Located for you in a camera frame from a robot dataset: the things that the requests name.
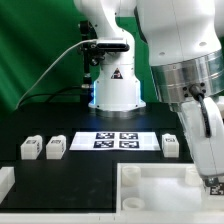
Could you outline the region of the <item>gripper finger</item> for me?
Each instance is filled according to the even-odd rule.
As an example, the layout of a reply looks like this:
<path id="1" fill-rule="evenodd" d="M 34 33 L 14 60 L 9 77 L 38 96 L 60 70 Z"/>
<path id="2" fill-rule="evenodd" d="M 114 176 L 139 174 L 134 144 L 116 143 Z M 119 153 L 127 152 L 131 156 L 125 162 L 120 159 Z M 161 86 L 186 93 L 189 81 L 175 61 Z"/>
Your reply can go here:
<path id="1" fill-rule="evenodd" d="M 217 186 L 219 184 L 219 180 L 217 178 L 207 178 L 204 180 L 204 183 L 207 187 Z"/>

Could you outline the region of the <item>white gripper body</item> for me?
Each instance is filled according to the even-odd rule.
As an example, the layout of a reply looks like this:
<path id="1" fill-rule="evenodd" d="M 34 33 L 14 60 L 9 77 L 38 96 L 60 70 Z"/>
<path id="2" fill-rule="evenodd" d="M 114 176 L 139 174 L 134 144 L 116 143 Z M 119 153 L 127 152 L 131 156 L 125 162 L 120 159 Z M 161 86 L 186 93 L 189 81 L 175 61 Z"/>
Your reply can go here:
<path id="1" fill-rule="evenodd" d="M 224 123 L 213 101 L 204 99 L 208 112 L 211 136 L 207 137 L 200 104 L 182 103 L 178 113 L 191 157 L 202 179 L 224 176 Z"/>

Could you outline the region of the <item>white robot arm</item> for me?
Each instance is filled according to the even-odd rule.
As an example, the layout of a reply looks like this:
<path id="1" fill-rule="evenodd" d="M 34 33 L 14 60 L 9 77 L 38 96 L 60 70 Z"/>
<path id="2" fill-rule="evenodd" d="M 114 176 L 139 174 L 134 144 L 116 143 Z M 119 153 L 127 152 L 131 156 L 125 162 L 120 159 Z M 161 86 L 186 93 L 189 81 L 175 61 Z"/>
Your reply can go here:
<path id="1" fill-rule="evenodd" d="M 224 177 L 224 0 L 73 0 L 100 38 L 113 38 L 117 15 L 134 11 L 149 47 L 158 99 L 177 112 L 197 172 L 207 186 Z"/>

